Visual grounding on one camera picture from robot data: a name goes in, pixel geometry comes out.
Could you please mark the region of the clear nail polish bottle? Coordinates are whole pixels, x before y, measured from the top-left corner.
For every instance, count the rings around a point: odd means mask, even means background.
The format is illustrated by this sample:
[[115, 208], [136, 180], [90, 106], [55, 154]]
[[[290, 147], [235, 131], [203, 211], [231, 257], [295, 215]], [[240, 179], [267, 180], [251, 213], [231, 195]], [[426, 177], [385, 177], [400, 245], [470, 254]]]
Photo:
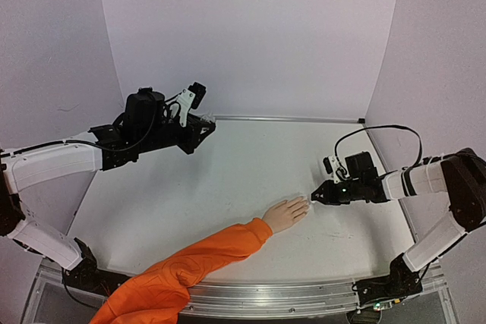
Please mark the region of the clear nail polish bottle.
[[216, 122], [216, 119], [215, 119], [215, 117], [213, 116], [212, 113], [202, 115], [200, 118], [207, 123], [215, 123]]

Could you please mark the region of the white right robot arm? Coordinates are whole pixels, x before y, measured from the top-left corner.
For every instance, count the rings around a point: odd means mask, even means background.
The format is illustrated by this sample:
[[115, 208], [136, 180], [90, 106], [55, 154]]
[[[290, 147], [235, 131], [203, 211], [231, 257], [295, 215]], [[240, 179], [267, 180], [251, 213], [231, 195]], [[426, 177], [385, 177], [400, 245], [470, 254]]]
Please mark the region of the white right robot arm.
[[470, 148], [420, 159], [383, 175], [368, 152], [346, 158], [344, 165], [335, 156], [327, 157], [324, 165], [330, 178], [311, 193], [314, 202], [340, 206], [422, 200], [440, 210], [432, 227], [391, 261], [386, 275], [353, 284], [360, 307], [420, 294], [432, 263], [485, 225], [485, 162]]

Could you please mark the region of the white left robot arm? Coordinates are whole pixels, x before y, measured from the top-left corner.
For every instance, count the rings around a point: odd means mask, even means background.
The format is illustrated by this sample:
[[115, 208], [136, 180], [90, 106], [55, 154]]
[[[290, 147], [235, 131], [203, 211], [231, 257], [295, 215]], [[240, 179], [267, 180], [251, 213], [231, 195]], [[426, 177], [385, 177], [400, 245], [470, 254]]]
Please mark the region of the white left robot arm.
[[1, 152], [1, 235], [61, 269], [66, 288], [111, 294], [129, 277], [99, 267], [78, 237], [40, 219], [24, 192], [70, 177], [95, 175], [133, 165], [141, 155], [176, 146], [190, 155], [216, 129], [214, 120], [194, 115], [207, 88], [194, 82], [167, 97], [151, 87], [128, 96], [125, 110], [111, 123], [74, 137]]

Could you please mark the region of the orange sleeved forearm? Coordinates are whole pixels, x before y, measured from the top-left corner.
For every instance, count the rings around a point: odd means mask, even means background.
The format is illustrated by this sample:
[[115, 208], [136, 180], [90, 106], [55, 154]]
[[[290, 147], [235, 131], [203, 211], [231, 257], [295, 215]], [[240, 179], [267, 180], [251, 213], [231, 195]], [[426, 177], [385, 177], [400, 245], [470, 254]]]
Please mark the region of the orange sleeved forearm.
[[109, 296], [92, 323], [176, 323], [189, 288], [211, 272], [256, 253], [273, 235], [259, 218], [225, 228], [128, 279]]

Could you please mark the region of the mannequin hand with long nails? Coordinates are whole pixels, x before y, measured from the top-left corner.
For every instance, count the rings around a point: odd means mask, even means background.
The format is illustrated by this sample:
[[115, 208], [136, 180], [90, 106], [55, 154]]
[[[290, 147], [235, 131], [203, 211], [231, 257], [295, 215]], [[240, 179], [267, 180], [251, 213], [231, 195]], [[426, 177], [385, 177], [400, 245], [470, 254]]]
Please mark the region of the mannequin hand with long nails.
[[285, 231], [300, 222], [309, 212], [310, 203], [305, 197], [283, 200], [270, 207], [262, 220], [274, 234]]

